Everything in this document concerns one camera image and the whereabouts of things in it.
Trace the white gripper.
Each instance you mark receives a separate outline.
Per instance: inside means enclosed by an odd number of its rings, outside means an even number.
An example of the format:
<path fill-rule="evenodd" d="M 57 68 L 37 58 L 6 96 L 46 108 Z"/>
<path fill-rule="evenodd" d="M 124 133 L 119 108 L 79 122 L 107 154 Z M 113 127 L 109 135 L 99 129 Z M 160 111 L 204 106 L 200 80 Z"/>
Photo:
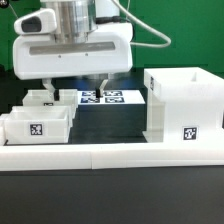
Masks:
<path fill-rule="evenodd" d="M 50 34 L 19 36 L 13 44 L 14 73 L 21 80 L 43 79 L 50 98 L 59 101 L 51 78 L 128 72 L 132 37 L 130 23 L 99 25 L 82 44 L 59 44 Z M 103 97 L 107 83 L 104 79 L 96 89 L 96 98 Z"/>

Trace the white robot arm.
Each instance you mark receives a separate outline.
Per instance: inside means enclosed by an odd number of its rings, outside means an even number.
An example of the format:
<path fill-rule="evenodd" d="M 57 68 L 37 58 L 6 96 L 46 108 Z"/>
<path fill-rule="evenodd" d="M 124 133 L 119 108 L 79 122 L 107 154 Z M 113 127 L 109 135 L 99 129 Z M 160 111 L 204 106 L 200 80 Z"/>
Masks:
<path fill-rule="evenodd" d="M 14 23 L 15 75 L 40 79 L 54 100 L 53 78 L 115 74 L 132 68 L 128 23 L 96 22 L 95 0 L 40 0 L 41 8 Z"/>

